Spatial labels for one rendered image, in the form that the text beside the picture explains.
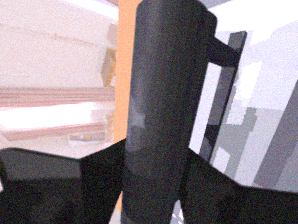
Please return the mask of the dark grey mat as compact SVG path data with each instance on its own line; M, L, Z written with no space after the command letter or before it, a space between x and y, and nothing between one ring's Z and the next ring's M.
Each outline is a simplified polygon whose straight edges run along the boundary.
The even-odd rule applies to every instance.
M232 0L198 0L207 9ZM281 121L274 133L252 183L253 187L298 193L298 79ZM183 224L179 217L180 200L176 202L171 224Z

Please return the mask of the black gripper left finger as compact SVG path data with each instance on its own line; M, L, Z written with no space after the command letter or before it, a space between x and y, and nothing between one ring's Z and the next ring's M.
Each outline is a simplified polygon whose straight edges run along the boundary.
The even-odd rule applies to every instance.
M0 182L70 199L75 224L109 224L122 191L126 138L83 158L0 149Z

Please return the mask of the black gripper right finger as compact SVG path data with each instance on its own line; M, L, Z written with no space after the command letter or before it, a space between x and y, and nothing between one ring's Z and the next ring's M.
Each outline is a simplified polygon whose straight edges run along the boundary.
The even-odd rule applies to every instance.
M189 147L179 188L183 224L298 223L298 193L239 185Z

